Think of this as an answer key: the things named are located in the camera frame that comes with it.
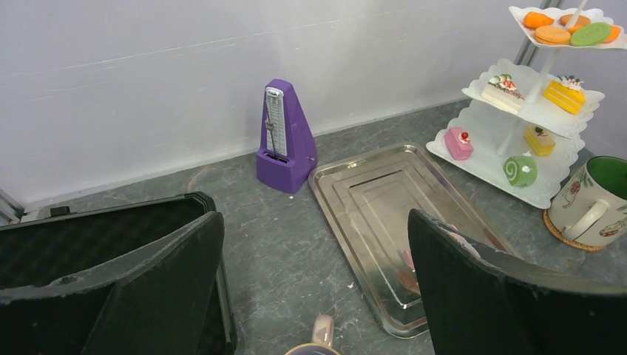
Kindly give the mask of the layered strawberry cake slice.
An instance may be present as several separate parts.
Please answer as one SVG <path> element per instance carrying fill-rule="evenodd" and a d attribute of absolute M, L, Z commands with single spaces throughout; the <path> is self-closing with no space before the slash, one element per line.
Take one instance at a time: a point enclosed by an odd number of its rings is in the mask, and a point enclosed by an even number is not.
<path fill-rule="evenodd" d="M 518 114 L 525 103 L 524 96 L 519 92 L 510 74 L 500 74 L 488 80 L 481 97 L 493 106 Z"/>

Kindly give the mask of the yellow rectangular cake bar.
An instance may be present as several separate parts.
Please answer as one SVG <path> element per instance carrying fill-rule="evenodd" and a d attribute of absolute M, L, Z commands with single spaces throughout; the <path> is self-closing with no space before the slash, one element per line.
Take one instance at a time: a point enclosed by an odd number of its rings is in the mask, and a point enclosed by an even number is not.
<path fill-rule="evenodd" d="M 556 146 L 555 139 L 549 131 L 533 124 L 525 128 L 523 137 L 531 150 L 540 157 L 551 155 Z"/>

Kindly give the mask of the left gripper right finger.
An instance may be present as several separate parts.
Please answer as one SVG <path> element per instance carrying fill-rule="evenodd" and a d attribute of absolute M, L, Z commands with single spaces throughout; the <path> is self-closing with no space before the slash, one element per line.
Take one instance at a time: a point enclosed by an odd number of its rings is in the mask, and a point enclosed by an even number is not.
<path fill-rule="evenodd" d="M 408 240 L 437 354 L 624 354 L 626 288 L 553 271 L 412 209 Z"/>

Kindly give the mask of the green macaron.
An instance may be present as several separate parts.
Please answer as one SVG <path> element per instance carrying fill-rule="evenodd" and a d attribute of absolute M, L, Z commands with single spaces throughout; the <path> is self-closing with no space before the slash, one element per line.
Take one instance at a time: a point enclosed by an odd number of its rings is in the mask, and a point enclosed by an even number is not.
<path fill-rule="evenodd" d="M 605 41 L 612 32 L 612 26 L 605 22 L 595 22 L 575 30 L 570 38 L 574 47 L 590 47 Z"/>

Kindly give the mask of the pink steel tongs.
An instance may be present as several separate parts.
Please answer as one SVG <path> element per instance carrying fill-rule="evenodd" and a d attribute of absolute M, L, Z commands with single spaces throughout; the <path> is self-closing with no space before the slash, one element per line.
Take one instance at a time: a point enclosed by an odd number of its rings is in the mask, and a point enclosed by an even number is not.
<path fill-rule="evenodd" d="M 404 267 L 397 274 L 399 282 L 408 291 L 421 296 L 421 290 L 416 280 L 416 270 L 410 250 L 404 250 L 401 253 L 401 258 L 404 262 Z"/>

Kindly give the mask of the yellow cake slice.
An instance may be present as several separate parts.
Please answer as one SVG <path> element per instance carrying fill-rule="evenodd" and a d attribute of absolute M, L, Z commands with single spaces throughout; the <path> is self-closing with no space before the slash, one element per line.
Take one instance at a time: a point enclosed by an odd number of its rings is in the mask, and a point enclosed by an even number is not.
<path fill-rule="evenodd" d="M 586 102 L 582 83 L 573 75 L 558 76 L 549 83 L 543 92 L 543 97 L 564 111 L 576 115 Z"/>

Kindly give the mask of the pink mug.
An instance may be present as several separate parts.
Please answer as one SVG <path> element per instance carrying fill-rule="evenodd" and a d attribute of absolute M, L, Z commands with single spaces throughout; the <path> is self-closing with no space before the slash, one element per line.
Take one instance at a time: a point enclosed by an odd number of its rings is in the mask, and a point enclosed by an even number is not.
<path fill-rule="evenodd" d="M 290 349 L 285 355 L 339 355 L 333 348 L 333 318 L 327 314 L 318 315 L 311 341 Z"/>

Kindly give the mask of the green interior mushroom mug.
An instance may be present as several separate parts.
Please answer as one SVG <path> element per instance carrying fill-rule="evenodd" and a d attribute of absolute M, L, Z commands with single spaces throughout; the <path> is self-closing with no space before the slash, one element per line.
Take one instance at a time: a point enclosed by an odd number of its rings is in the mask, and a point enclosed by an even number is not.
<path fill-rule="evenodd" d="M 626 160 L 596 156 L 572 174 L 548 213 L 563 235 L 604 246 L 626 233 Z"/>

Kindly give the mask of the pink cake piece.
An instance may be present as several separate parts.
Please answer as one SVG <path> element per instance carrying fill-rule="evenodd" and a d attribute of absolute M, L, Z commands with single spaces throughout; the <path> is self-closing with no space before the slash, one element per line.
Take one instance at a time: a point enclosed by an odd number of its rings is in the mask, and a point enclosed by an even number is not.
<path fill-rule="evenodd" d="M 444 142 L 454 160 L 467 160 L 474 151 L 470 134 L 459 126 L 446 131 Z"/>

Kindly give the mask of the purple metronome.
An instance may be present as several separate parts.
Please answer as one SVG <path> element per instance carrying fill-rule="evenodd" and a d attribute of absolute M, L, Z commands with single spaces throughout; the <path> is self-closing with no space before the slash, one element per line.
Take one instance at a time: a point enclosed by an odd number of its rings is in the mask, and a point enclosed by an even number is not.
<path fill-rule="evenodd" d="M 257 179 L 295 194 L 317 164 L 316 143 L 294 86 L 275 78 L 264 89 Z"/>

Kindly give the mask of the white three-tier cake stand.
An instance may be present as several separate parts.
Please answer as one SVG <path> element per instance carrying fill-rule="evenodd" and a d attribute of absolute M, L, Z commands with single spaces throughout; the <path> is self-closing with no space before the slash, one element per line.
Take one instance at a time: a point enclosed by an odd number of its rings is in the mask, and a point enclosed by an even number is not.
<path fill-rule="evenodd" d="M 594 23 L 604 22 L 612 25 L 614 21 L 598 8 L 579 7 L 563 10 L 556 7 L 540 9 L 511 6 L 509 12 L 531 45 L 549 51 L 547 62 L 541 71 L 536 71 L 532 67 L 517 65 L 509 59 L 502 58 L 462 90 L 472 101 L 447 125 L 463 128 L 469 133 L 474 151 L 468 159 L 456 160 L 450 154 L 444 139 L 447 129 L 440 130 L 433 140 L 427 143 L 426 148 L 434 155 L 513 197 L 535 208 L 546 209 L 551 199 L 559 192 L 561 181 L 569 175 L 578 152 L 585 146 L 580 134 L 588 126 L 605 95 L 602 92 L 585 89 L 583 94 L 586 102 L 576 115 L 569 114 L 548 101 L 543 96 L 543 91 L 549 82 L 555 79 L 549 71 L 557 56 L 561 52 L 580 54 L 588 48 L 574 47 L 571 44 L 540 43 L 535 39 L 533 30 L 523 25 L 523 18 L 530 12 L 537 12 L 554 20 L 572 14 L 590 18 Z M 481 93 L 488 81 L 498 74 L 512 75 L 515 86 L 525 97 L 524 105 L 517 112 L 501 109 L 482 97 Z M 552 154 L 537 158 L 540 171 L 530 187 L 514 187 L 505 177 L 503 164 L 509 156 L 530 151 L 523 131 L 532 124 L 552 134 L 556 147 Z"/>

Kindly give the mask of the green swirl roll cake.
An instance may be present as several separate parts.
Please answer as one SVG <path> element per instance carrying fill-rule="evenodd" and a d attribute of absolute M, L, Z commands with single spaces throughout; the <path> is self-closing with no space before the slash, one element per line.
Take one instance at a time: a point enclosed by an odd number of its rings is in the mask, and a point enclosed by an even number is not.
<path fill-rule="evenodd" d="M 503 171 L 511 186 L 529 187 L 537 179 L 538 167 L 535 159 L 527 155 L 513 155 L 506 159 Z"/>

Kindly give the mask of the small orange macaron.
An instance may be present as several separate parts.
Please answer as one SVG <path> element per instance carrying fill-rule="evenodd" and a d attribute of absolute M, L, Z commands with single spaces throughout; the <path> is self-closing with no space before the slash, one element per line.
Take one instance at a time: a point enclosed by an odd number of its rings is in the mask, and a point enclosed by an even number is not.
<path fill-rule="evenodd" d="M 571 21 L 572 14 L 566 14 L 560 17 L 560 24 L 570 33 L 574 33 L 581 27 L 591 24 L 592 20 L 586 16 L 579 15 L 575 21 Z"/>

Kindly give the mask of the orange fish cake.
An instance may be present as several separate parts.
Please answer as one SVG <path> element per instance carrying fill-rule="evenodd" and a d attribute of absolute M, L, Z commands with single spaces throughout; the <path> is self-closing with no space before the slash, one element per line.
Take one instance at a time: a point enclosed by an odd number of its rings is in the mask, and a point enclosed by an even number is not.
<path fill-rule="evenodd" d="M 552 25 L 554 22 L 555 20 L 552 17 L 544 13 L 531 11 L 524 16 L 522 25 L 525 26 L 525 28 L 535 30 L 539 27 Z"/>
<path fill-rule="evenodd" d="M 622 33 L 622 31 L 623 31 L 623 28 L 621 26 L 611 25 L 611 32 L 609 36 L 605 40 L 603 40 L 603 44 L 608 44 L 608 43 L 615 41 L 619 37 L 619 35 Z"/>

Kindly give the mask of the orange sandwich cookie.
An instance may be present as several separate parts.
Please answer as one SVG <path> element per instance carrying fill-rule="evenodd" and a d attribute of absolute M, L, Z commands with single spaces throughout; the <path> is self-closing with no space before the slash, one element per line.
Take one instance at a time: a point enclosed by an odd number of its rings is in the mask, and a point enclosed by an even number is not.
<path fill-rule="evenodd" d="M 534 38 L 536 42 L 546 45 L 568 45 L 571 33 L 562 27 L 551 25 L 541 26 L 535 29 Z"/>

